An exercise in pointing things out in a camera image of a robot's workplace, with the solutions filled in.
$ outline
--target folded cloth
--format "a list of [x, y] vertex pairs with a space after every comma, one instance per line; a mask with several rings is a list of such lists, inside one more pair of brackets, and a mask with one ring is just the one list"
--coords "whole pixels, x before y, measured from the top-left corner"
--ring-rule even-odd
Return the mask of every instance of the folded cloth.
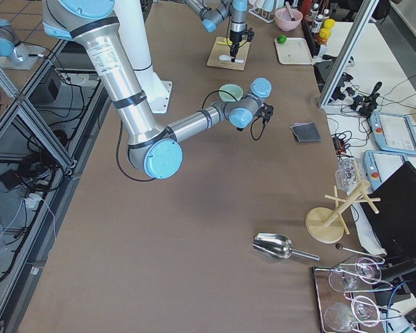
[[294, 123], [290, 128], [298, 142], [320, 142], [322, 140], [313, 121], [311, 123]]

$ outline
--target green lime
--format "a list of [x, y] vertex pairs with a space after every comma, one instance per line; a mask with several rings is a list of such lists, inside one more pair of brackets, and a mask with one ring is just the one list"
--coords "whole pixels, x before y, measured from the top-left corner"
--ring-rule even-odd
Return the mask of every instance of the green lime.
[[286, 42], [286, 36], [285, 36], [285, 35], [280, 35], [280, 36], [277, 38], [277, 42], [278, 42], [279, 44], [283, 44], [284, 42]]

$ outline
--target blue cable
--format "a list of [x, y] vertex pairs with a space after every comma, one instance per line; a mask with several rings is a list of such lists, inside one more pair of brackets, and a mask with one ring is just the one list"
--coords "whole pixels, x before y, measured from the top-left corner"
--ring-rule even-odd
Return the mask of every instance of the blue cable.
[[[388, 298], [388, 304], [387, 304], [387, 308], [391, 307], [391, 304], [393, 303], [393, 298], [396, 294], [396, 292], [399, 290], [399, 288], [401, 288], [405, 283], [409, 282], [408, 280], [402, 281], [401, 283], [399, 283], [391, 292], [390, 294], [390, 298]], [[385, 321], [385, 333], [388, 333], [388, 320]]]

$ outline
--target wooden cutting board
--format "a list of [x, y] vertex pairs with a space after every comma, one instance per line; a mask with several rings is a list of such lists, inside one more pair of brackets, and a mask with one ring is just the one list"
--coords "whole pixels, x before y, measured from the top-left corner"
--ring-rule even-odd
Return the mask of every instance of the wooden cutting board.
[[243, 71], [245, 69], [245, 64], [247, 62], [249, 49], [250, 49], [250, 43], [244, 43], [239, 48], [239, 52], [237, 53], [236, 59], [243, 59], [244, 61], [242, 63], [220, 61], [219, 56], [221, 54], [229, 55], [229, 46], [225, 45], [225, 37], [216, 37], [216, 41], [214, 42], [213, 49], [211, 50], [211, 54], [209, 55], [209, 58], [208, 58], [207, 66]]

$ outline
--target wooden stand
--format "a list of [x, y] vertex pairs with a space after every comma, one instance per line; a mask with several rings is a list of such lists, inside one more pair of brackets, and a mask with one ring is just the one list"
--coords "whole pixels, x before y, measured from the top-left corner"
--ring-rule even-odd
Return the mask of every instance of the wooden stand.
[[325, 195], [325, 198], [334, 200], [336, 206], [335, 210], [317, 207], [310, 210], [306, 215], [306, 229], [313, 238], [322, 243], [336, 243], [342, 238], [344, 231], [346, 234], [349, 234], [342, 213], [353, 203], [368, 203], [375, 214], [379, 213], [373, 202], [380, 201], [381, 199], [368, 197], [367, 189], [370, 188], [370, 183], [367, 180], [361, 180], [357, 164], [354, 164], [354, 170], [356, 172], [356, 177], [358, 178], [358, 185], [356, 188], [345, 199], [341, 199], [338, 197], [338, 190], [335, 186], [334, 196]]

